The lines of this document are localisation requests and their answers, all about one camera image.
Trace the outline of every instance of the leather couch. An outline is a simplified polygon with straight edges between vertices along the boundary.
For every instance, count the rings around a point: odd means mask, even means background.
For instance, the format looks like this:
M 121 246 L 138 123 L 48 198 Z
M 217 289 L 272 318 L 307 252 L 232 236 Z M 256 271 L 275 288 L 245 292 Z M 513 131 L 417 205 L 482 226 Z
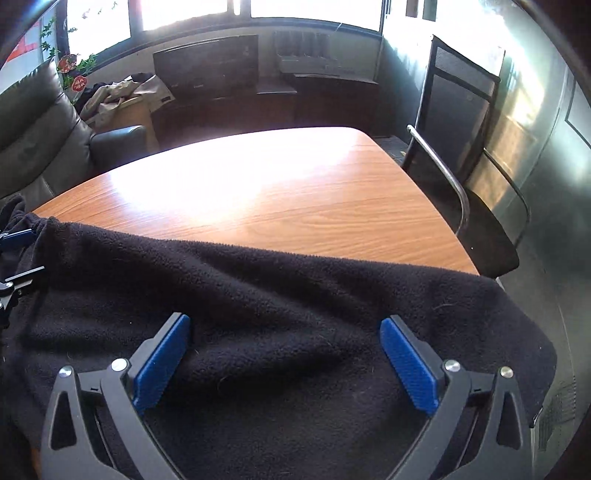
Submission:
M 34 210 L 84 181 L 148 155 L 145 127 L 95 134 L 47 61 L 0 94 L 0 206 Z

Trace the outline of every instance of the couch cushion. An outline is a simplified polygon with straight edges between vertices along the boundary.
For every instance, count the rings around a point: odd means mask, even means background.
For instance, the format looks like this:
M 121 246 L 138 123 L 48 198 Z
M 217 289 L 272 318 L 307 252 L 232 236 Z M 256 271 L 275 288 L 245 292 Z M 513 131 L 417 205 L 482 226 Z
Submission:
M 0 95 L 0 125 L 0 203 L 22 192 L 34 209 L 96 174 L 93 132 L 65 96 L 54 62 Z

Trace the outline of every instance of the window frame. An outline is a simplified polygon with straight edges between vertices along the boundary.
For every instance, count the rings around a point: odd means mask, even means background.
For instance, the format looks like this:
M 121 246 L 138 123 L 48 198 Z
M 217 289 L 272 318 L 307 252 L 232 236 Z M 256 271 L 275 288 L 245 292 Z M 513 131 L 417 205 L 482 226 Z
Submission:
M 363 27 L 339 24 L 326 20 L 284 17 L 252 18 L 251 0 L 237 1 L 240 1 L 241 3 L 240 15 L 234 14 L 233 0 L 227 0 L 228 10 L 224 13 L 188 18 L 170 25 L 163 25 L 162 27 L 158 27 L 153 30 L 144 30 L 141 16 L 141 0 L 127 0 L 130 37 L 102 50 L 101 52 L 98 52 L 96 54 L 96 66 L 92 71 L 99 70 L 113 61 L 120 60 L 127 55 L 131 55 L 132 53 L 143 50 L 144 48 L 158 45 L 160 43 L 175 40 L 181 37 L 187 37 L 189 35 L 216 30 L 228 30 L 232 28 L 289 26 L 312 27 L 332 31 L 338 28 L 339 31 L 354 33 L 357 35 L 381 40 L 382 32 L 384 30 L 384 18 L 389 4 L 389 0 L 382 0 L 379 31 L 375 31 Z M 67 33 L 67 2 L 68 0 L 61 0 L 61 2 L 57 4 L 56 8 L 57 49 L 60 52 L 60 57 L 70 53 Z

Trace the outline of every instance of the floor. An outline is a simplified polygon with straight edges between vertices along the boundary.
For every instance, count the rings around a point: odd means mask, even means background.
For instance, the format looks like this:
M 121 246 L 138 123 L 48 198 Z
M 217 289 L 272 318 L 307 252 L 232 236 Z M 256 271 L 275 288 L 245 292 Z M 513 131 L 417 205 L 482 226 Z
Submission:
M 404 156 L 408 150 L 408 145 L 400 140 L 398 137 L 376 137 L 374 141 L 382 147 L 390 157 L 398 164 L 402 165 Z

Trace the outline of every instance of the black chair seat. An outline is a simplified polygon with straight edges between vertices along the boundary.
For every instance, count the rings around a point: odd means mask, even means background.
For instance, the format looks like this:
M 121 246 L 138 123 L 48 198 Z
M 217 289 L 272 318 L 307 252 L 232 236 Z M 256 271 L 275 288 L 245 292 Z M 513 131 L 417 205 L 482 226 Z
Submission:
M 416 183 L 455 232 L 462 217 L 462 207 L 456 192 L 441 182 Z M 470 202 L 470 217 L 458 240 L 480 275 L 497 278 L 519 267 L 517 250 L 499 220 L 476 193 L 467 188 L 465 190 Z

